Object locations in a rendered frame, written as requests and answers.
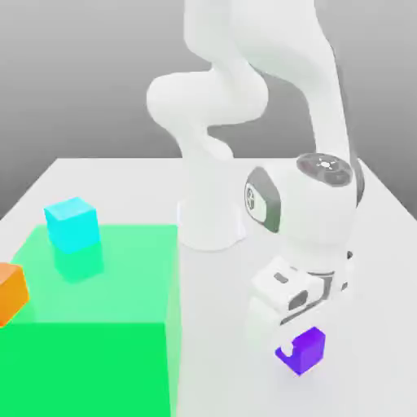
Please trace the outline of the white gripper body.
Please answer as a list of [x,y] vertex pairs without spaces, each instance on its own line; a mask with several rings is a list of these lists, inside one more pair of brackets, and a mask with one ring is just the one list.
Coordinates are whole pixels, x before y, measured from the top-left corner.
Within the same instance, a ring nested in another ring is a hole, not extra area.
[[248,303],[248,339],[258,349],[276,349],[315,325],[323,314],[323,303],[285,318],[256,296]]

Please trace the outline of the small purple cube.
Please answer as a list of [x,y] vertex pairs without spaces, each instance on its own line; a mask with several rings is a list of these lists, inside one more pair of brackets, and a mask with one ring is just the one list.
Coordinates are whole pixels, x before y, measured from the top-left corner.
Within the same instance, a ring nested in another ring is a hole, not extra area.
[[303,375],[323,359],[325,341],[326,335],[317,327],[311,327],[292,341],[291,356],[281,348],[275,350],[275,356],[297,375]]

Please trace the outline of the small cyan cube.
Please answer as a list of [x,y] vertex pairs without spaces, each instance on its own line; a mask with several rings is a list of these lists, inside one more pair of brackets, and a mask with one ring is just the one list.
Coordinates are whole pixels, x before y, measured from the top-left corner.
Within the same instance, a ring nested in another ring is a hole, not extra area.
[[50,241],[65,254],[100,241],[97,211],[80,197],[46,206],[44,214]]

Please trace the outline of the small orange cube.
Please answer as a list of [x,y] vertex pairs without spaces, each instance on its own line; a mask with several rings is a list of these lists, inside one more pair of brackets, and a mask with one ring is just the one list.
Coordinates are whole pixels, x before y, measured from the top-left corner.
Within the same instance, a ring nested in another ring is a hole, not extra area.
[[0,328],[5,327],[28,301],[22,267],[0,262]]

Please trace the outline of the large green box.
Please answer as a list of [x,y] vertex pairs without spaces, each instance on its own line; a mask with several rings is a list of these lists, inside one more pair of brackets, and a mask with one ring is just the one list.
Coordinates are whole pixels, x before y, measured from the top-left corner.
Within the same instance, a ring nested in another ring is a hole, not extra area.
[[177,229],[100,234],[67,255],[37,226],[13,256],[29,302],[0,329],[0,417],[177,417]]

